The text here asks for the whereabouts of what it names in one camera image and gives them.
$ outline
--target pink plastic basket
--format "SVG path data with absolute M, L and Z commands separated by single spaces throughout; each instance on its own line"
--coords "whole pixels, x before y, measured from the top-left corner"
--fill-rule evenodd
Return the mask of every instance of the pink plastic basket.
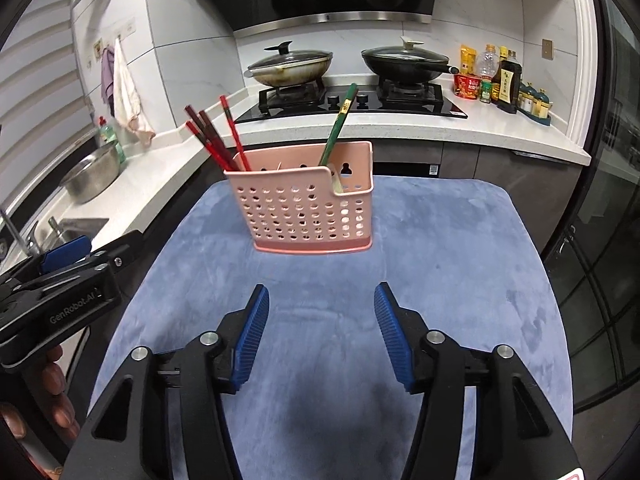
M 259 251 L 324 254 L 371 247 L 371 143 L 335 145 L 329 163 L 340 173 L 340 194 L 329 168 L 317 166 L 323 149 L 303 144 L 251 150 L 245 154 L 258 171 L 225 171 Z

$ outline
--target chopstick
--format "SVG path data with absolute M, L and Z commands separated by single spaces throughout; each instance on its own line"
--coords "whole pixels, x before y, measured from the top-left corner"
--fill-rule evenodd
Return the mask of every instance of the chopstick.
M 222 109 L 225 111 L 226 122 L 229 123 L 231 135 L 234 136 L 236 148 L 238 149 L 238 153 L 240 153 L 242 164 L 244 164 L 244 170 L 251 171 L 251 166 L 249 165 L 249 161 L 246 159 L 246 155 L 244 154 L 244 147 L 242 146 L 242 142 L 240 142 L 240 136 L 238 135 L 238 130 L 236 130 L 236 123 L 234 122 L 234 118 L 231 115 L 231 110 L 229 109 L 229 103 L 226 101 L 226 96 L 220 96 L 220 104 L 222 104 Z
M 344 121 L 346 120 L 347 114 L 351 108 L 351 103 L 353 103 L 357 93 L 358 85 L 356 85 L 356 83 L 351 83 L 347 90 L 347 95 L 342 102 L 342 106 L 340 107 L 340 111 L 338 112 L 338 116 L 335 118 L 334 127 L 331 128 L 329 138 L 326 140 L 326 144 L 324 145 L 324 150 L 322 151 L 322 156 L 320 157 L 318 166 L 326 166 L 329 162 L 329 155 L 331 155 L 332 149 L 335 146 L 335 141 L 338 139 L 338 135 L 340 135 L 340 130 L 342 129 Z
M 227 171 L 240 171 L 240 168 L 233 160 L 231 154 L 226 150 L 225 143 L 222 141 L 222 139 L 220 139 L 220 136 L 218 135 L 216 129 L 213 127 L 213 124 L 211 124 L 211 121 L 209 120 L 209 117 L 206 115 L 206 113 L 201 112 L 201 114 L 204 114 L 204 117 L 206 117 L 206 121 L 203 122 L 203 120 L 198 117 L 196 111 L 191 105 L 186 105 L 184 107 L 184 111 L 187 112 L 194 125 L 199 129 L 203 138 L 210 142 L 212 147 L 218 152 L 218 155 L 221 156 L 222 159 L 226 162 L 226 164 L 230 168 L 230 170 Z
M 217 162 L 220 168 L 225 171 L 232 171 L 227 161 L 222 158 L 222 156 L 214 149 L 214 147 L 206 139 L 206 137 L 197 129 L 195 124 L 193 124 L 191 121 L 187 121 L 186 126 L 188 129 L 190 129 L 191 133 L 195 135 L 196 138 L 202 143 L 205 149 L 209 152 L 209 155 L 213 157 L 213 160 Z

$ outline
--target pot lid handle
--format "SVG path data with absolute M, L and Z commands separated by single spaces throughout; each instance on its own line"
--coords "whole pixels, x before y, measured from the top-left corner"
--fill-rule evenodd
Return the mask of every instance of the pot lid handle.
M 423 41 L 414 41 L 407 36 L 400 36 L 400 39 L 402 40 L 402 46 L 404 46 L 406 50 L 412 50 L 414 48 L 414 45 L 424 44 Z
M 284 54 L 289 53 L 289 43 L 290 41 L 283 41 L 281 44 L 277 46 L 268 46 L 265 50 L 277 50 L 278 53 L 283 56 Z

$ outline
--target gas stove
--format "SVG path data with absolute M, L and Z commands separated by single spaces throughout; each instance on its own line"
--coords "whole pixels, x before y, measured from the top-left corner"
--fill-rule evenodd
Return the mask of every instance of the gas stove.
M 321 79 L 288 88 L 270 88 L 258 94 L 258 104 L 236 119 L 248 123 L 279 117 L 313 114 L 337 114 L 348 86 L 325 87 Z M 466 119 L 460 108 L 442 95 L 442 87 L 434 83 L 401 85 L 380 79 L 377 85 L 358 87 L 354 112 L 386 112 L 425 114 Z

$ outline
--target green chopstick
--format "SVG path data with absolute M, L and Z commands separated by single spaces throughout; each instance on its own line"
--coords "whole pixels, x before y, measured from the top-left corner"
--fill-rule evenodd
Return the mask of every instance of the green chopstick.
M 347 90 L 347 95 L 342 102 L 342 107 L 338 112 L 338 116 L 335 118 L 334 127 L 331 128 L 329 138 L 326 140 L 326 144 L 324 145 L 324 151 L 322 152 L 318 166 L 326 166 L 329 162 L 329 155 L 331 155 L 331 151 L 335 146 L 335 141 L 337 140 L 338 135 L 340 135 L 340 130 L 342 129 L 344 120 L 347 118 L 349 108 L 351 108 L 351 103 L 353 103 L 357 93 L 358 85 L 356 85 L 356 83 L 351 83 Z

